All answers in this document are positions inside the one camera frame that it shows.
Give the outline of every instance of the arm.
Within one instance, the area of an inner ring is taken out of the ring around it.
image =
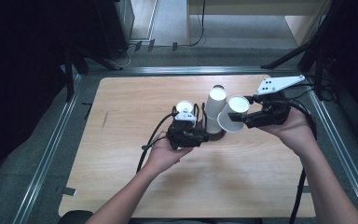
[[[319,223],[358,223],[358,210],[340,186],[301,112],[292,108],[283,125],[260,129],[278,136],[301,159]]]
[[[191,150],[192,148],[173,150],[170,141],[166,138],[157,141],[151,149],[145,166],[86,223],[128,223],[150,183]]]

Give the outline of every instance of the white paper cup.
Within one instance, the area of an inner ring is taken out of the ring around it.
[[[230,97],[228,103],[217,117],[217,122],[219,123],[220,127],[229,133],[239,132],[243,127],[243,122],[232,121],[228,113],[246,114],[249,106],[249,101],[241,95],[234,95]]]
[[[206,120],[206,132],[207,133],[220,133],[222,131],[222,127],[220,127],[217,119],[211,119],[208,116],[204,117],[202,120],[202,127],[205,128],[205,120]]]
[[[178,112],[182,112],[185,108],[187,108],[187,111],[191,113],[193,111],[193,104],[189,101],[181,101],[176,105],[176,110]]]
[[[226,90],[219,86],[214,86],[209,92],[208,100],[205,105],[205,114],[211,119],[217,119],[227,101]]]

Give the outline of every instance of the table surface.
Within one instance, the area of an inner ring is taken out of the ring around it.
[[[135,175],[145,145],[182,100],[206,103],[223,85],[253,95],[267,75],[108,77],[101,81],[63,195],[59,214],[95,212]],[[251,105],[249,113],[260,110]],[[172,120],[161,126],[166,131]],[[246,126],[202,143],[150,185],[133,217],[290,217],[301,173],[299,158],[268,133]],[[314,217],[303,193],[298,217]]]

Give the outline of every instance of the hand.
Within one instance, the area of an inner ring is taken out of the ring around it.
[[[168,138],[160,139],[153,145],[145,166],[151,167],[160,174],[171,168],[192,150],[192,147],[173,150]]]
[[[279,137],[298,156],[304,155],[305,150],[317,145],[305,116],[295,108],[290,109],[284,124],[259,127],[259,129]]]

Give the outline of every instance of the forearm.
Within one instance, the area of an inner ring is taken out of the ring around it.
[[[140,170],[121,191],[95,212],[87,224],[128,223],[145,191],[158,175],[158,173],[147,169],[144,167]]]
[[[358,223],[358,210],[340,186],[322,151],[317,146],[308,150],[300,159],[319,223]]]

